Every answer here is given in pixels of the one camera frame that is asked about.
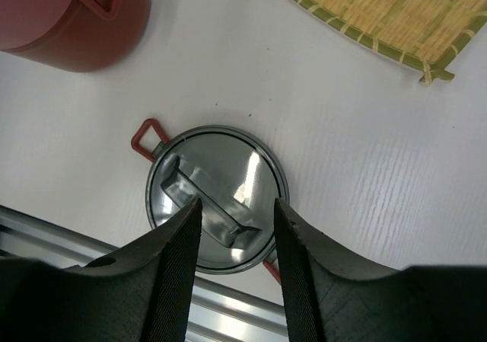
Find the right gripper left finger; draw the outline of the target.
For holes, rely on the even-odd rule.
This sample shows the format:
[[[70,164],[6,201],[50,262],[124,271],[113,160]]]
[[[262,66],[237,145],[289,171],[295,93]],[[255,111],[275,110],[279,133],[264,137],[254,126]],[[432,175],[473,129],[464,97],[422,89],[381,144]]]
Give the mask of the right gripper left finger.
[[[182,341],[202,232],[193,200],[163,225],[83,267],[1,262],[3,341]]]

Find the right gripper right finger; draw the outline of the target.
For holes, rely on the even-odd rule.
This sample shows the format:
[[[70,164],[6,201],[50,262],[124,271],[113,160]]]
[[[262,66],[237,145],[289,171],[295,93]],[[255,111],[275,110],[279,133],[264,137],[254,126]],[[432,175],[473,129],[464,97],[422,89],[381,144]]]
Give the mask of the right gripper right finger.
[[[292,341],[484,341],[486,269],[386,267],[276,200],[274,229]]]

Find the grey lid with handle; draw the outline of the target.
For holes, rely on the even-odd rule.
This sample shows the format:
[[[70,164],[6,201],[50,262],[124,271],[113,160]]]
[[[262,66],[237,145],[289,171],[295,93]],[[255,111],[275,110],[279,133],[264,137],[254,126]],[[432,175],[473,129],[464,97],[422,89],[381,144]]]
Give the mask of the grey lid with handle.
[[[273,208],[275,200],[289,199],[289,189],[268,146],[241,129],[219,125],[170,138],[155,118],[141,124],[131,146],[151,162],[145,209],[152,228],[191,200],[201,200],[197,271],[227,275],[262,264],[280,279]]]

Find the pink steel pot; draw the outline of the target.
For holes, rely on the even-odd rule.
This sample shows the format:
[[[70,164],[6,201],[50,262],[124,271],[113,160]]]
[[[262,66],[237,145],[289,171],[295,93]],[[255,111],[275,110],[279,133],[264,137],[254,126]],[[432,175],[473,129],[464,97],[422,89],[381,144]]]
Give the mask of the pink steel pot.
[[[96,0],[108,6],[110,0]],[[3,53],[70,72],[104,69],[127,56],[145,32],[151,0],[122,0],[105,21],[74,0],[61,20],[41,38]]]
[[[74,0],[1,0],[1,49],[17,49],[41,38],[67,12]],[[77,0],[105,21],[118,14],[122,0],[103,6],[96,0]]]

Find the bamboo tray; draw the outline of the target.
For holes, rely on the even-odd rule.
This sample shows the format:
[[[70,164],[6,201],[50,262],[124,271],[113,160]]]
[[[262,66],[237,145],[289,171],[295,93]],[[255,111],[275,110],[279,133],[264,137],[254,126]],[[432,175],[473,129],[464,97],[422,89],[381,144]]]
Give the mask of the bamboo tray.
[[[450,82],[447,67],[486,23],[486,0],[292,0],[371,51]]]

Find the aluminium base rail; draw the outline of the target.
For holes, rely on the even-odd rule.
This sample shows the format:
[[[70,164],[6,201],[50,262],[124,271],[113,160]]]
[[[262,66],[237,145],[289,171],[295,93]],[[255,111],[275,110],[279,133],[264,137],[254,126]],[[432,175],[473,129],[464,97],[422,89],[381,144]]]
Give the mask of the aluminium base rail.
[[[1,255],[36,258],[57,267],[84,266],[115,246],[1,207]],[[196,277],[187,341],[287,341],[284,308]]]

